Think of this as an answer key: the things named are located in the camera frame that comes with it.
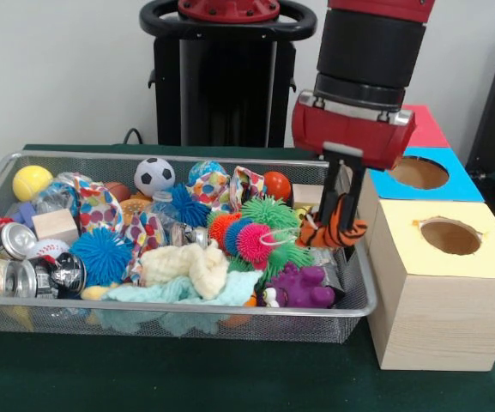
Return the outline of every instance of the wire basket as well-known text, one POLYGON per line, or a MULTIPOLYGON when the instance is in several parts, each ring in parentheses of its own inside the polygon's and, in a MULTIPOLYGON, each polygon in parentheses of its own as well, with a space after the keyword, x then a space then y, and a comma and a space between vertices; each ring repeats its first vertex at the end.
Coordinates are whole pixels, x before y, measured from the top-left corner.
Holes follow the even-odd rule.
MULTIPOLYGON (((136 166, 146 157, 42 151, 9 155, 0 162, 0 216, 17 210, 12 180, 24 166, 39 165, 54 175, 80 172, 95 181, 123 182, 134 190, 136 166)), ((180 156, 166 159, 178 182, 187 180, 196 162, 207 160, 180 156)), ((273 170, 284 173, 292 183, 308 185, 321 185, 328 167, 319 161, 212 160, 217 160, 229 173, 237 165, 260 174, 273 170)), ((347 258, 343 250, 335 254, 336 280, 346 296, 333 309, 0 298, 0 331, 343 343, 359 319, 370 314, 376 305, 375 285, 363 242, 348 255, 347 258), (230 318, 238 322, 227 322, 230 318)))

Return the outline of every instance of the tennis ball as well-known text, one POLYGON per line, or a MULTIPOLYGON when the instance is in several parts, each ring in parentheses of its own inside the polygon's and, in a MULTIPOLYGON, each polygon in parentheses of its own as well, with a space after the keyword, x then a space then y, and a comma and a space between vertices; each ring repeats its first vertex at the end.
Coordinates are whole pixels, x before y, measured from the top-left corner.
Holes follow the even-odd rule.
POLYGON ((13 179, 13 192, 21 202, 29 202, 44 191, 52 181, 52 174, 41 166, 26 166, 13 179))

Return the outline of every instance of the circular hole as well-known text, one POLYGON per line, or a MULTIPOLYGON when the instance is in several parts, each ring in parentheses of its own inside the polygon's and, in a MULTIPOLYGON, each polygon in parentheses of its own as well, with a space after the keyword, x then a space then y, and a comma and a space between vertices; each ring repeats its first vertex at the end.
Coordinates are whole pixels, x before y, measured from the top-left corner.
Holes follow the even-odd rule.
POLYGON ((459 221, 431 219, 420 231, 428 243, 450 255, 471 255, 481 246, 478 233, 459 221))
POLYGON ((417 189, 437 189, 450 179, 447 170, 435 161, 422 157, 406 156, 389 172, 394 179, 417 189))

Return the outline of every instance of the stacked boxes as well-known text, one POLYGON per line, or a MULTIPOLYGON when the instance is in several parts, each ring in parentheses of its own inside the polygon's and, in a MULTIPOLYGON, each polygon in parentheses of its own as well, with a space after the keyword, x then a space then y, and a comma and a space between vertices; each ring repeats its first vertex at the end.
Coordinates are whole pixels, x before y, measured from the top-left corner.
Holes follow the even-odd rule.
POLYGON ((359 213, 379 303, 382 369, 488 371, 495 361, 495 217, 426 108, 393 172, 370 171, 359 213))

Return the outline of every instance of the black and white soccer ball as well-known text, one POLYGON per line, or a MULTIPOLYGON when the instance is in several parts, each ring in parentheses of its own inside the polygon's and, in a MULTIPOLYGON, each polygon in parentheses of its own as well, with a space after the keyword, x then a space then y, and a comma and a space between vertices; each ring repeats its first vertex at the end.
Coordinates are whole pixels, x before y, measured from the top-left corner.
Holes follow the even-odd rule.
POLYGON ((165 191, 175 184, 175 171, 164 159, 151 157, 139 163, 135 173, 135 186, 152 197, 156 191, 165 191))

